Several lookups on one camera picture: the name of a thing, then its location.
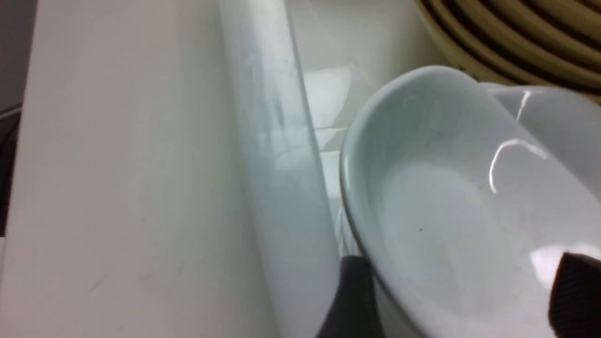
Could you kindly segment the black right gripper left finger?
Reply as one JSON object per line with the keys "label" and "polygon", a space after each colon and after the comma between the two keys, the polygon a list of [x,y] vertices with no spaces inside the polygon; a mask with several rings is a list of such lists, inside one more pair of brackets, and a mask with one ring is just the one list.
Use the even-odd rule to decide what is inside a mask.
{"label": "black right gripper left finger", "polygon": [[318,338],[382,338],[373,274],[365,257],[346,255],[340,281]]}

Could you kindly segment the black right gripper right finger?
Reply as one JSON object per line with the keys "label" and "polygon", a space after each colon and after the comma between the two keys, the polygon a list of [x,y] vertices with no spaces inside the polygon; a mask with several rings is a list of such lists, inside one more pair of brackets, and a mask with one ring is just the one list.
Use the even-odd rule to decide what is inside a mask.
{"label": "black right gripper right finger", "polygon": [[601,262],[564,253],[550,292],[548,321],[557,338],[601,336]]}

